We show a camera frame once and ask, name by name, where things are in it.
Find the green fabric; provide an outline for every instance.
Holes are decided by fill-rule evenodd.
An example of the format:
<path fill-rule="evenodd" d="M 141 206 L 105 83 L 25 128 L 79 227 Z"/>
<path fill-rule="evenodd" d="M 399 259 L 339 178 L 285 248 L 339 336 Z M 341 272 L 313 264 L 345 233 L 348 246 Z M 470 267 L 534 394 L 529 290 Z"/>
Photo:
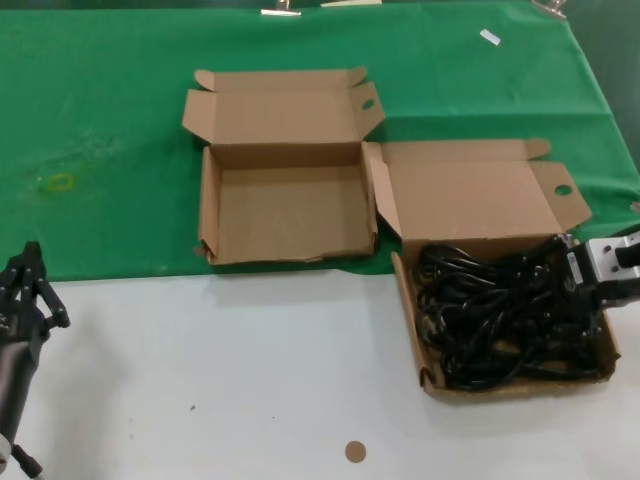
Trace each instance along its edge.
<path fill-rule="evenodd" d="M 480 37 L 489 29 L 495 47 Z M 39 240 L 54 279 L 209 273 L 197 245 L 200 150 L 180 126 L 193 72 L 365 65 L 376 140 L 545 137 L 594 218 L 636 222 L 631 158 L 567 23 L 528 2 L 308 9 L 0 13 L 0 258 Z M 372 259 L 390 270 L 383 228 Z M 225 272 L 300 268 L 262 265 Z"/>

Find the black cable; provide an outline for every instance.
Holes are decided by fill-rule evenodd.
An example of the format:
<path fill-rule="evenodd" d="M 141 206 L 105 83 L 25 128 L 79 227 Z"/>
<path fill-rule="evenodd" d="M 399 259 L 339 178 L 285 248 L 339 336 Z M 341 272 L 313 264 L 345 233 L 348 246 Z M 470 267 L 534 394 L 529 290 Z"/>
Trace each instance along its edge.
<path fill-rule="evenodd" d="M 29 456 L 20 445 L 13 445 L 13 448 L 11 449 L 11 456 L 15 458 L 16 462 L 18 462 L 18 465 L 20 465 L 20 468 L 27 477 L 35 479 L 42 474 L 42 466 L 40 466 L 35 458 Z"/>
<path fill-rule="evenodd" d="M 554 237 L 526 255 L 484 262 L 447 245 L 425 247 L 413 269 L 416 329 L 440 352 L 447 386 L 479 391 L 513 381 L 597 376 L 592 319 L 573 312 L 553 259 Z"/>

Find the cardboard box flap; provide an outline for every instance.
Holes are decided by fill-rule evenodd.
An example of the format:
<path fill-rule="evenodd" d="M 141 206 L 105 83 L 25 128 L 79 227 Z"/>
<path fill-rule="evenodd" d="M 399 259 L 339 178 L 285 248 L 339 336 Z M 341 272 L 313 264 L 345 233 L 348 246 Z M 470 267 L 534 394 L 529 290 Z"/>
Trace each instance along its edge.
<path fill-rule="evenodd" d="M 182 116 L 182 126 L 201 139 L 212 143 L 215 111 L 215 93 L 189 90 Z"/>
<path fill-rule="evenodd" d="M 243 92 L 251 90 L 315 90 L 351 88 L 367 78 L 367 69 L 299 70 L 282 72 L 215 73 L 198 70 L 198 84 L 211 92 Z"/>
<path fill-rule="evenodd" d="M 378 212 L 403 243 L 550 235 L 590 216 L 566 169 L 528 161 L 549 152 L 546 140 L 399 142 L 380 150 L 369 149 L 368 159 Z M 559 196 L 559 183 L 571 192 Z"/>
<path fill-rule="evenodd" d="M 530 166 L 563 231 L 591 218 L 591 210 L 564 164 L 534 161 Z"/>
<path fill-rule="evenodd" d="M 359 142 L 384 120 L 374 84 L 353 86 L 365 73 L 199 71 L 216 91 L 189 91 L 183 126 L 212 145 Z"/>
<path fill-rule="evenodd" d="M 218 226 L 220 224 L 220 166 L 211 149 L 202 154 L 202 185 L 200 188 L 200 242 L 207 256 L 218 254 Z"/>
<path fill-rule="evenodd" d="M 402 238 L 398 209 L 393 196 L 391 177 L 389 176 L 389 167 L 382 157 L 380 144 L 365 143 L 363 146 L 363 154 L 373 184 L 378 213 L 387 222 L 389 227 Z"/>

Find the cardboard box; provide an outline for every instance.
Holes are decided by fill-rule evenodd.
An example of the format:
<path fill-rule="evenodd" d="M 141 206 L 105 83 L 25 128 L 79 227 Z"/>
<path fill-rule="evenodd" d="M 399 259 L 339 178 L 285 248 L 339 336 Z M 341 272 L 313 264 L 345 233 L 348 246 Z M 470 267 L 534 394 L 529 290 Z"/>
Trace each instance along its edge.
<path fill-rule="evenodd" d="M 581 382 L 517 379 L 481 393 L 448 390 L 439 352 L 425 348 L 415 327 L 411 267 L 428 243 L 447 243 L 483 259 L 527 251 L 591 217 L 561 163 L 539 161 L 546 140 L 469 140 L 366 145 L 377 208 L 401 237 L 393 263 L 420 385 L 433 396 L 485 397 L 564 391 Z M 605 318 L 596 346 L 606 381 L 619 357 Z"/>
<path fill-rule="evenodd" d="M 384 119 L 366 70 L 196 72 L 183 126 L 205 140 L 200 240 L 209 263 L 370 255 L 362 140 Z"/>

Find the open cardboard box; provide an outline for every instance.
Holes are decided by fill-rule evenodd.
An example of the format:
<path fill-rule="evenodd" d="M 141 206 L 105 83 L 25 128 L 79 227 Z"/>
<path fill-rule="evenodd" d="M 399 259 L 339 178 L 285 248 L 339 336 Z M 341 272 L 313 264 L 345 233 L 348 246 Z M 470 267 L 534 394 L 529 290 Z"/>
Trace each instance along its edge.
<path fill-rule="evenodd" d="M 209 263 L 370 255 L 362 140 L 384 119 L 366 70 L 196 72 L 183 125 L 205 140 L 200 240 Z"/>
<path fill-rule="evenodd" d="M 365 146 L 378 212 L 402 239 L 402 256 L 394 254 L 393 264 L 420 385 L 429 395 L 529 395 L 585 383 L 518 379 L 481 393 L 448 390 L 439 353 L 425 348 L 415 327 L 411 267 L 426 244 L 447 243 L 493 259 L 530 250 L 591 217 L 564 165 L 537 160 L 550 150 L 546 140 Z M 606 315 L 596 351 L 601 371 L 597 382 L 606 381 L 619 357 Z"/>

